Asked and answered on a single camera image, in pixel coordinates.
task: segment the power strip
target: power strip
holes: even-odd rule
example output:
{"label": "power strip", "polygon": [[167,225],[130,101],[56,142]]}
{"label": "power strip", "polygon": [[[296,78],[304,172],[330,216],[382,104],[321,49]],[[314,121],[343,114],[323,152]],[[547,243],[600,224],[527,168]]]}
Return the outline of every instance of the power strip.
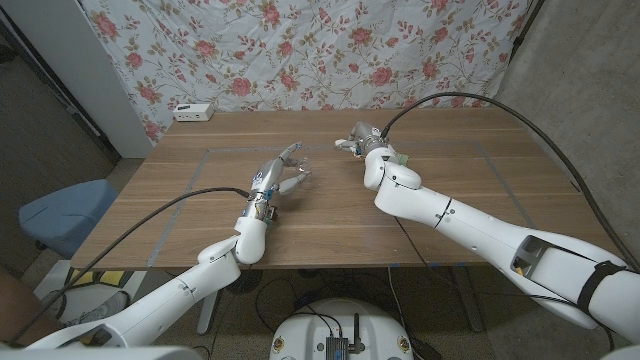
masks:
{"label": "power strip", "polygon": [[173,110],[177,121],[207,121],[213,115],[212,104],[178,104]]}

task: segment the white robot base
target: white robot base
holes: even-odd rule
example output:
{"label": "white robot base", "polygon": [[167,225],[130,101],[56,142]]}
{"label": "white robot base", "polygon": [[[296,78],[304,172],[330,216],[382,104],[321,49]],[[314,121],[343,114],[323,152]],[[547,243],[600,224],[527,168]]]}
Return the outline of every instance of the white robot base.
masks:
{"label": "white robot base", "polygon": [[[269,359],[413,359],[402,325],[371,304],[332,298],[305,306],[295,314],[298,315],[289,317],[276,330]],[[339,322],[342,336],[336,321],[324,317],[333,332],[331,336],[322,315]]]}

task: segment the blue chair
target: blue chair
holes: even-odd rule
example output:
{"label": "blue chair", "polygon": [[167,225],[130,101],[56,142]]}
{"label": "blue chair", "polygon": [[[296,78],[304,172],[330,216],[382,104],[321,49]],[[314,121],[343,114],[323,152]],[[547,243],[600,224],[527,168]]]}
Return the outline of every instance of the blue chair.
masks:
{"label": "blue chair", "polygon": [[71,259],[117,196],[107,180],[73,185],[21,207],[20,227],[38,242]]}

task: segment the table surface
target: table surface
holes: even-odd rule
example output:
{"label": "table surface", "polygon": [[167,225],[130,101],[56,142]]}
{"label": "table surface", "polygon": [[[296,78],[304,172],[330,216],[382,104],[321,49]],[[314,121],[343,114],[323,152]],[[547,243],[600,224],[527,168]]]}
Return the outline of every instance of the table surface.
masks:
{"label": "table surface", "polygon": [[[356,121],[384,127],[397,110],[218,113],[208,122],[175,123],[72,259],[83,267],[116,237],[187,191],[249,189],[265,161],[303,141],[310,181],[274,196],[277,222],[254,268],[419,266],[393,217],[363,186],[364,161],[335,151]],[[423,186],[495,217],[574,236],[619,254],[564,173],[507,113],[495,108],[421,109],[389,133]],[[285,171],[283,177],[295,170]],[[245,200],[235,193],[191,197],[142,225],[97,269],[184,268],[206,246],[236,234]],[[484,261],[434,229],[402,220],[421,255],[441,265]]]}

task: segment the velcro strap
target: velcro strap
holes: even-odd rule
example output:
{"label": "velcro strap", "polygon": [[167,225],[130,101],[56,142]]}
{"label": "velcro strap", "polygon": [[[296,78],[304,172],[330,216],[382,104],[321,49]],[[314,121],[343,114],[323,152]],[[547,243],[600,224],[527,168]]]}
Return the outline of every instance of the velcro strap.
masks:
{"label": "velcro strap", "polygon": [[580,296],[578,296],[578,303],[576,304],[578,308],[587,315],[591,315],[589,313],[589,303],[591,302],[593,293],[596,292],[602,280],[609,275],[625,270],[624,266],[615,265],[609,260],[596,264],[594,268],[596,271],[594,271],[593,274],[589,276],[589,279],[587,279],[587,282],[584,283],[580,291]]}

